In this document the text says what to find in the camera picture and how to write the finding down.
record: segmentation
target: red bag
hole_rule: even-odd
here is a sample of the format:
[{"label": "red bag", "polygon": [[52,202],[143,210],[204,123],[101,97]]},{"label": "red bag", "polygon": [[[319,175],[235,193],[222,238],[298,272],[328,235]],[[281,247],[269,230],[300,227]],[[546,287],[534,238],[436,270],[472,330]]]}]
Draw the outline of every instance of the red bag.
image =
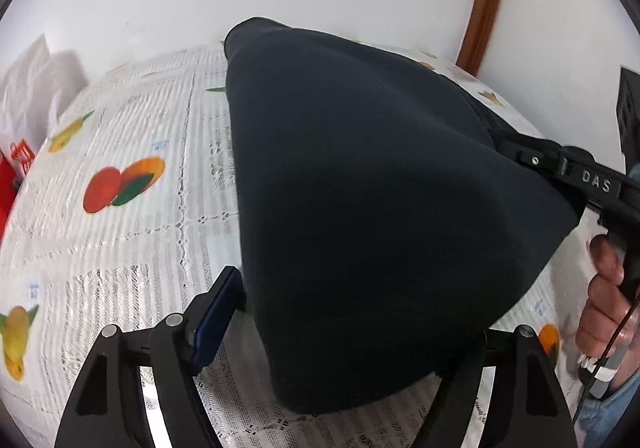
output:
[{"label": "red bag", "polygon": [[15,172],[9,162],[0,154],[0,239],[4,234],[6,220],[9,217],[11,206],[14,204]]}]

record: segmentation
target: table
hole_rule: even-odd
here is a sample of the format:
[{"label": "table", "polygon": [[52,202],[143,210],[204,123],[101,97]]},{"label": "table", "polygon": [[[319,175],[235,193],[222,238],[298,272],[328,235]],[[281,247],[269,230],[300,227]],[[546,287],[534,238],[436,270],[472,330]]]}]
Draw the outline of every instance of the table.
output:
[{"label": "table", "polygon": [[[422,51],[383,49],[447,76],[517,130],[540,136],[500,95],[454,65]],[[15,335],[4,339],[12,356],[0,367],[0,398],[35,448],[52,446],[103,326],[151,327],[183,311],[223,266],[241,268],[225,72],[220,43],[111,70],[80,93],[31,167],[0,250],[0,313]],[[571,336],[593,275],[584,243],[595,230],[587,213],[495,325],[558,330],[556,372],[572,406],[579,384]],[[156,446],[169,446],[150,369],[142,369],[142,380]],[[477,445],[491,381],[486,369],[466,446]],[[236,313],[197,383],[224,444],[386,448],[411,443],[438,378],[356,410],[296,415],[274,399],[253,319]]]}]

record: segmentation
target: black cable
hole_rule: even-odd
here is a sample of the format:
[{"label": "black cable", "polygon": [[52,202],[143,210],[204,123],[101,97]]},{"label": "black cable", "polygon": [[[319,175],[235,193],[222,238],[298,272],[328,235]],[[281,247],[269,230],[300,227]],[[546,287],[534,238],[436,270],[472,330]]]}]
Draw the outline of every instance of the black cable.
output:
[{"label": "black cable", "polygon": [[587,396],[589,395],[589,391],[591,390],[591,387],[593,386],[593,383],[596,380],[597,372],[600,370],[600,368],[607,361],[607,357],[608,357],[609,351],[611,350],[611,347],[613,346],[613,342],[616,341],[616,338],[620,334],[620,331],[622,331],[622,328],[629,321],[629,319],[631,318],[631,315],[634,313],[634,311],[638,307],[638,304],[640,304],[640,295],[638,295],[636,297],[636,299],[634,300],[633,304],[631,304],[631,307],[629,308],[629,311],[627,311],[627,313],[625,314],[625,317],[622,319],[622,322],[620,322],[620,324],[618,324],[618,327],[616,328],[616,330],[611,335],[611,338],[609,339],[609,343],[607,343],[607,346],[605,347],[604,352],[602,353],[602,356],[600,357],[600,359],[598,359],[598,363],[596,363],[596,366],[594,367],[593,372],[591,373],[591,376],[589,377],[589,381],[587,381],[587,384],[582,389],[582,394],[580,395],[580,400],[578,401],[578,407],[575,409],[574,424],[575,424],[576,420],[578,419],[578,416],[580,415],[580,411],[582,409],[582,406],[584,405],[584,402],[586,401]]}]

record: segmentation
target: red object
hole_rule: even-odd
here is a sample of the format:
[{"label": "red object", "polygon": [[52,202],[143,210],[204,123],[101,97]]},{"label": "red object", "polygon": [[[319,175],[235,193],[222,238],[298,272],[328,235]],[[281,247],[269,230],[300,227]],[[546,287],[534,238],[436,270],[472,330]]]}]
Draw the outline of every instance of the red object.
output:
[{"label": "red object", "polygon": [[6,220],[15,200],[15,172],[9,162],[0,154],[0,239],[4,234]]},{"label": "red object", "polygon": [[82,207],[87,213],[97,213],[118,195],[120,171],[114,167],[105,167],[94,174],[84,191]]},{"label": "red object", "polygon": [[33,154],[27,142],[21,139],[17,145],[15,143],[11,144],[11,159],[18,161],[22,167],[22,173],[27,175],[33,160],[36,159],[36,155]]}]

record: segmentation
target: orange fruit print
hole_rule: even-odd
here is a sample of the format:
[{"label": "orange fruit print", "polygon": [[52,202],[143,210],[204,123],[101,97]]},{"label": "orange fruit print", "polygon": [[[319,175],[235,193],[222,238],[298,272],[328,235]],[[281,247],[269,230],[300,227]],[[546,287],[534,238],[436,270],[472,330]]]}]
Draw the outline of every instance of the orange fruit print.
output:
[{"label": "orange fruit print", "polygon": [[558,354],[560,351],[560,333],[553,324],[545,325],[538,334],[538,340],[545,349],[546,355],[551,361],[551,365],[556,367],[558,363]]},{"label": "orange fruit print", "polygon": [[105,167],[94,174],[84,191],[82,207],[98,213],[107,206],[122,206],[154,184],[164,172],[161,157],[145,157],[125,168]]}]

